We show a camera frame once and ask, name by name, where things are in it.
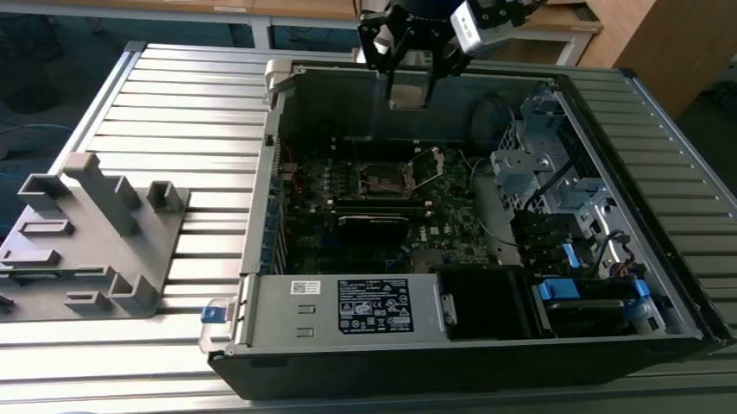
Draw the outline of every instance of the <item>metal table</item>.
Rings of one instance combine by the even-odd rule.
[[[367,9],[381,9],[383,0],[365,0]],[[105,7],[104,5],[52,4],[36,1],[0,1],[0,12],[29,13],[50,16],[82,16],[117,19],[164,20],[174,22],[208,22],[247,24],[253,32],[253,45],[256,49],[272,49],[272,27],[287,26],[300,28],[332,28],[356,30],[353,20],[321,19],[312,17],[288,17],[255,15],[245,8],[220,7],[212,13],[196,13],[176,10],[174,4],[169,10],[128,9]],[[579,27],[575,31],[551,30],[516,30],[515,38],[535,41],[563,42],[564,47],[556,58],[556,65],[575,66],[583,55],[590,38],[596,30]]]
[[[0,411],[384,412],[421,408],[423,412],[447,412],[506,405],[504,412],[528,412],[534,410],[530,405],[544,403],[536,410],[619,414],[636,408],[686,412],[735,404],[737,348],[702,361],[652,367],[595,387],[361,400],[256,403],[239,399],[199,351],[199,311],[211,298],[232,295],[237,287],[267,111],[261,103],[264,63],[276,56],[349,59],[335,53],[295,55],[140,43],[130,44],[120,57],[52,173],[69,151],[93,151],[101,168],[124,173],[133,185],[166,179],[192,190],[169,282],[157,315],[146,320],[0,324]],[[530,69],[515,64],[479,65]],[[709,295],[726,321],[737,323],[737,224],[727,216],[734,204],[721,191],[721,181],[698,155],[690,155],[690,144],[635,79],[614,70],[554,66],[534,70],[564,70],[582,89]],[[710,251],[721,253],[699,255]],[[223,326],[213,336],[225,341]]]

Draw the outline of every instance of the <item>floor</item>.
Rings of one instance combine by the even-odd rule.
[[[56,18],[53,31],[62,45],[62,57],[49,61],[45,68],[62,91],[61,103],[32,116],[13,114],[0,104],[0,122],[57,123],[73,127],[128,41],[252,47],[248,27],[233,25],[104,19],[102,28],[101,33],[93,34],[82,18]],[[345,30],[279,28],[275,31],[275,45],[287,49],[347,52],[356,45],[356,35]],[[737,188],[734,113],[721,109],[707,97],[699,97],[678,123],[729,188]],[[20,149],[0,161],[0,173],[21,177],[44,172],[66,135],[57,129],[21,129],[0,133],[0,149],[4,143]],[[21,181],[0,175],[0,238],[21,211],[21,204],[13,196]]]

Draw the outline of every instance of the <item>wooden desk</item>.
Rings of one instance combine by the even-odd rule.
[[[580,65],[631,68],[676,118],[737,53],[737,1],[587,1],[606,28]]]

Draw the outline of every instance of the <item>barcode sticker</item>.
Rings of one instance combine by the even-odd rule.
[[[215,11],[227,11],[229,13],[245,13],[245,7],[221,7],[221,6],[215,6],[213,7],[213,10]]]
[[[292,280],[289,291],[292,295],[319,295],[320,281],[319,280]]]

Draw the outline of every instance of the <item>motherboard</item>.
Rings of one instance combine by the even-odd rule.
[[[427,273],[486,264],[472,168],[456,147],[331,138],[284,142],[284,228],[289,274]]]

